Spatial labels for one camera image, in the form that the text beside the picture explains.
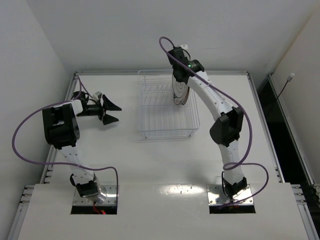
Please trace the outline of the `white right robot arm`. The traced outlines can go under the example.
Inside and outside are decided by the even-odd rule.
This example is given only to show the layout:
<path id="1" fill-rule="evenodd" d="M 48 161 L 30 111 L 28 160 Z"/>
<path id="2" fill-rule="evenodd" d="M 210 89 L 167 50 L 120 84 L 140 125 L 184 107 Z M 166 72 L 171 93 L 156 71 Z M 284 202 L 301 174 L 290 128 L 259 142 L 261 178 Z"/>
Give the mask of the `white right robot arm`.
<path id="1" fill-rule="evenodd" d="M 185 105 L 190 90 L 197 93 L 213 117 L 214 123 L 209 134 L 220 149 L 223 164 L 239 162 L 238 140 L 243 125 L 243 110 L 233 106 L 217 90 L 210 87 L 211 81 L 204 67 L 198 60 L 189 60 L 182 47 L 176 46 L 169 53 L 204 79 L 201 81 L 170 58 L 169 62 L 173 69 L 172 88 L 175 104 Z"/>

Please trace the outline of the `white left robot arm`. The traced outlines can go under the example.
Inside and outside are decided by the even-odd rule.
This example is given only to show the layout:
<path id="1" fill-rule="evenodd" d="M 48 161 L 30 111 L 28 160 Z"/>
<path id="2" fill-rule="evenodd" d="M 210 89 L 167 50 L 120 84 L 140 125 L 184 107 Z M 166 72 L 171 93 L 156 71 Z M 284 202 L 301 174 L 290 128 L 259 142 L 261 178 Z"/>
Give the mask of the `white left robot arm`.
<path id="1" fill-rule="evenodd" d="M 76 91 L 70 101 L 43 109 L 42 120 L 45 139 L 64 156 L 65 163 L 70 166 L 70 182 L 79 196 L 101 204 L 106 200 L 107 192 L 101 186 L 96 171 L 83 166 L 83 154 L 77 146 L 80 139 L 77 117 L 96 116 L 103 125 L 109 125 L 119 119 L 107 114 L 107 111 L 122 109 L 99 91 L 93 95 L 93 103 L 89 104 L 89 101 L 88 93 Z"/>

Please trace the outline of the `dark green ring plate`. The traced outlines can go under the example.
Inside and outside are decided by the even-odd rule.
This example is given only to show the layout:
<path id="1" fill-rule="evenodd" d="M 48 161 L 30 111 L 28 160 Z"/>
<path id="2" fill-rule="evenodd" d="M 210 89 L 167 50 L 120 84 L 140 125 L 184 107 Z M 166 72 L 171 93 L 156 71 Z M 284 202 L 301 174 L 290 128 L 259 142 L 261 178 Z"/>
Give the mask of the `dark green ring plate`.
<path id="1" fill-rule="evenodd" d="M 178 98 L 175 98 L 175 99 L 174 99 L 174 103 L 175 103 L 176 105 L 184 105 L 183 101 L 180 100 L 180 99 L 178 99 Z"/>

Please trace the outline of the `white plate green rim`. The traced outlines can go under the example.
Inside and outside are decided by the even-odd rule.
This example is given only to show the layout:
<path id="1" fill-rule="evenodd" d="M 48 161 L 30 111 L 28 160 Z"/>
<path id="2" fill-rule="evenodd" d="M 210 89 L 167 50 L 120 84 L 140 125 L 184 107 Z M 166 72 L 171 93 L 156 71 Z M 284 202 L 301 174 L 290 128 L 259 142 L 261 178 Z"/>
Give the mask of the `white plate green rim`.
<path id="1" fill-rule="evenodd" d="M 189 86 L 184 82 L 178 82 L 174 75 L 172 75 L 173 101 L 175 98 L 178 98 L 181 101 L 183 101 L 188 87 Z"/>

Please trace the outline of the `orange sunburst plate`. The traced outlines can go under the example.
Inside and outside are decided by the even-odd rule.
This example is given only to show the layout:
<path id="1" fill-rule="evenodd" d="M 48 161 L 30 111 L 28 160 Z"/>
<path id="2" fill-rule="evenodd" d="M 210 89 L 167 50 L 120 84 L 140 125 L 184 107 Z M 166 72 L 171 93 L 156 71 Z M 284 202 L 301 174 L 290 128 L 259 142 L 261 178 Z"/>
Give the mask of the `orange sunburst plate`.
<path id="1" fill-rule="evenodd" d="M 184 97 L 184 99 L 183 99 L 183 101 L 181 103 L 183 106 L 187 103 L 188 98 L 189 98 L 189 94 L 190 94 L 190 88 L 187 87 L 187 90 L 186 90 L 186 93 L 185 93 L 185 97 Z"/>

